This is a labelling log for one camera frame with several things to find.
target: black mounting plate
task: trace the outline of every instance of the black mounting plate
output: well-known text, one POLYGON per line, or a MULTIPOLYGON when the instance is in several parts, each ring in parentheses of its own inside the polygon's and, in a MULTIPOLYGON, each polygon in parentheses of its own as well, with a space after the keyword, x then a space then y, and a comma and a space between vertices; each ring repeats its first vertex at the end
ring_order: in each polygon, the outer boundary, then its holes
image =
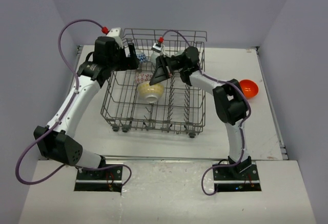
POLYGON ((251 164, 239 173, 231 172, 232 168, 213 169, 214 189, 217 192, 261 191, 256 164, 251 164))
POLYGON ((122 171, 122 166, 103 171, 77 171, 74 191, 121 192, 122 171))

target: cup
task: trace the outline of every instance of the cup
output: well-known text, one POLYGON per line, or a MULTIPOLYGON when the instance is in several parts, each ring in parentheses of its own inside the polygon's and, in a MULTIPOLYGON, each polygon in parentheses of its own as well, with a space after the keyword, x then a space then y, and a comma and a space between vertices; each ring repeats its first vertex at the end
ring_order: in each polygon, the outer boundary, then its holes
POLYGON ((143 82, 138 85, 137 90, 140 97, 146 102, 153 104, 157 102, 164 93, 164 86, 161 83, 149 85, 149 82, 143 82))
POLYGON ((156 66, 156 58, 159 57, 159 53, 156 51, 153 51, 153 53, 150 55, 149 61, 156 66))
POLYGON ((142 64, 142 63, 144 63, 144 62, 147 62, 147 57, 146 57, 146 55, 142 52, 142 51, 140 51, 140 50, 135 50, 135 54, 137 55, 137 59, 139 59, 139 62, 142 64))
POLYGON ((150 81, 150 79, 152 78, 152 74, 148 74, 148 73, 138 73, 138 72, 136 72, 135 73, 135 78, 134 78, 134 80, 135 80, 135 82, 136 82, 136 84, 138 85, 138 84, 141 84, 141 83, 143 83, 143 82, 148 82, 148 81, 150 81))

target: wire dish rack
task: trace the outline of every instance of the wire dish rack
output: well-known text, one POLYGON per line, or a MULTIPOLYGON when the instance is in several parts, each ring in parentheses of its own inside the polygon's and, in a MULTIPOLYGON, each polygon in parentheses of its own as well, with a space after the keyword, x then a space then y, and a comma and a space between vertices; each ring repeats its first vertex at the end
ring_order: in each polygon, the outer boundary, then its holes
MULTIPOLYGON (((152 54, 151 47, 166 30, 158 29, 125 29, 123 43, 133 42, 135 48, 145 53, 147 59, 152 54)), ((205 31, 179 30, 191 46, 199 50, 202 69, 205 69, 204 44, 207 41, 205 31)), ((176 33, 165 36, 166 53, 170 56, 188 45, 176 33)), ((101 115, 117 132, 122 129, 128 132, 136 130, 157 130, 161 132, 185 133, 195 137, 205 126, 205 92, 199 88, 183 83, 176 72, 169 80, 162 82, 164 93, 158 102, 149 104, 137 91, 135 74, 150 73, 155 70, 151 62, 139 65, 137 70, 114 72, 108 80, 101 115)))

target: white wall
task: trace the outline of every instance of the white wall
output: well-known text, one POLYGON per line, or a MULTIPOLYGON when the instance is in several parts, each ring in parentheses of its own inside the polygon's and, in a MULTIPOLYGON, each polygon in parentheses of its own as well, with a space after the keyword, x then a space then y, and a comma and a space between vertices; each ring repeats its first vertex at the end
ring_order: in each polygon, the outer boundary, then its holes
MULTIPOLYGON (((70 74, 57 50, 64 23, 53 0, 0 0, 0 223, 18 223, 29 187, 14 174, 16 161, 45 125, 68 90, 70 74)), ((70 36, 64 53, 75 60, 70 36)), ((38 151, 28 154, 21 169, 31 180, 38 151)))
POLYGON ((287 0, 260 47, 282 136, 318 223, 328 220, 328 0, 287 0))
MULTIPOLYGON (((259 46, 285 0, 54 0, 67 23, 92 18, 108 27, 208 31, 207 46, 259 46)), ((92 28, 73 27, 77 44, 93 44, 92 28)))

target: white table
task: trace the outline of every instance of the white table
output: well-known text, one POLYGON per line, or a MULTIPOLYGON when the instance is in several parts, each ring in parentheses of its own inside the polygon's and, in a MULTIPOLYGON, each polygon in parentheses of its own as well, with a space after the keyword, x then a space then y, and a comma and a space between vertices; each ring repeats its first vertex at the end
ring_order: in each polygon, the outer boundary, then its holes
MULTIPOLYGON (((84 46, 80 65, 94 46, 84 46)), ((249 153, 254 160, 282 160, 279 138, 273 122, 263 77, 254 49, 205 49, 206 72, 220 79, 251 79, 259 86, 250 100, 253 110, 245 124, 249 153)), ((76 130, 75 140, 87 150, 102 155, 226 158, 229 153, 227 131, 216 115, 214 100, 206 98, 206 126, 194 139, 185 134, 159 131, 113 132, 100 115, 106 86, 96 94, 76 130)))
MULTIPOLYGON (((129 162, 133 176, 122 196, 112 192, 74 192, 76 169, 63 168, 31 186, 20 224, 91 223, 249 223, 315 224, 296 161, 258 161, 261 192, 205 196, 200 177, 209 162, 129 162)), ((58 163, 39 161, 34 180, 58 163)), ((127 177, 123 170, 123 179, 127 177)), ((208 174, 205 187, 213 187, 208 174)))
MULTIPOLYGON (((85 46, 84 61, 93 46, 85 46)), ((261 192, 205 196, 200 178, 210 161, 128 161, 133 176, 122 196, 111 192, 74 192, 76 169, 63 168, 48 181, 32 186, 20 224, 34 223, 315 223, 296 161, 282 160, 268 97, 255 50, 206 49, 206 70, 222 79, 252 79, 260 89, 250 100, 253 115, 246 124, 247 145, 258 167, 261 192)), ((100 115, 105 88, 94 97, 76 131, 84 148, 103 155, 226 158, 224 125, 211 96, 207 96, 204 132, 195 139, 147 131, 113 132, 100 115)), ((39 161, 34 180, 58 163, 39 161)), ((127 171, 123 170, 123 179, 127 171)), ((213 188, 213 174, 204 183, 213 188)))

